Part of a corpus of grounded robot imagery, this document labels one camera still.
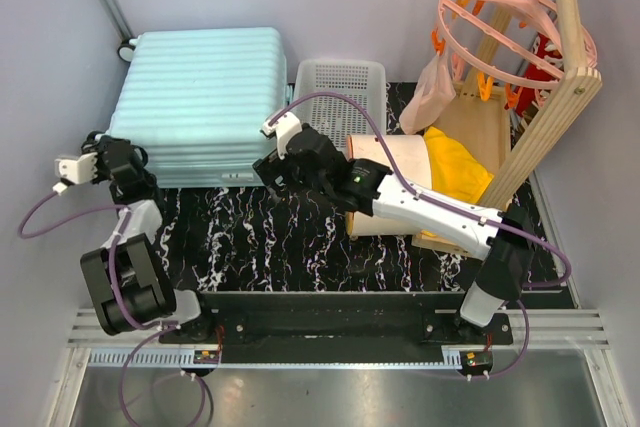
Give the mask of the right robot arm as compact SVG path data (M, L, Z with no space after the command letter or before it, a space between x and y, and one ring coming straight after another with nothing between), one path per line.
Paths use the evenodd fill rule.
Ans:
M533 247L515 208L467 204L402 178L395 165L349 160L327 136L293 116L266 122L261 131L276 141L253 165L269 188L311 191L340 211L409 224L481 260L453 321L463 342L480 341L495 312L520 298Z

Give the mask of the light blue hard-shell suitcase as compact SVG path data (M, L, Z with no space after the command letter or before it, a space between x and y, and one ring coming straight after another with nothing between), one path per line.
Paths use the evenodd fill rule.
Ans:
M151 31L133 52L108 135L148 155L160 187L259 187L253 164L275 147L260 131L289 99L272 27Z

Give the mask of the white round drum box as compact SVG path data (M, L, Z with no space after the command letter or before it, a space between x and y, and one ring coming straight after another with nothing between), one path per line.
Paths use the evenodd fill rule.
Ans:
M431 189L431 168L426 144L420 135L385 135L384 140L400 172L410 182ZM369 159L393 169L380 142L374 135L348 135L346 156ZM407 236L419 233L407 222L362 213L346 214L346 232L351 238L369 236Z

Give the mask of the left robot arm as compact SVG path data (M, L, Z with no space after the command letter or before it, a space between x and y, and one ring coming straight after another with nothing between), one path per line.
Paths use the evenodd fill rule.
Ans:
M216 319L203 297L172 286L153 243L164 204L146 151L131 141L94 131L81 152L94 163L93 184L109 183L117 223L108 240L81 256L80 266L103 331L115 336L164 323L178 329L169 342L203 343L215 336Z

